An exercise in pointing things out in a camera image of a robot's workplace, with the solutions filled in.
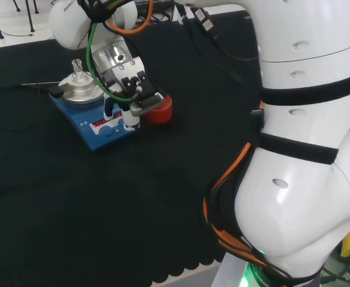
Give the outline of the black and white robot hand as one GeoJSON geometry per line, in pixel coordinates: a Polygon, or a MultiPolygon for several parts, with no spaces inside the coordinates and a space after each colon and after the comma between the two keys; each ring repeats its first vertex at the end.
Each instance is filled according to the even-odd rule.
{"type": "Polygon", "coordinates": [[[134,57],[119,63],[103,73],[108,90],[104,95],[104,116],[109,119],[115,105],[121,110],[124,129],[140,128],[140,116],[159,107],[164,102],[163,92],[149,79],[143,61],[134,57]]]}

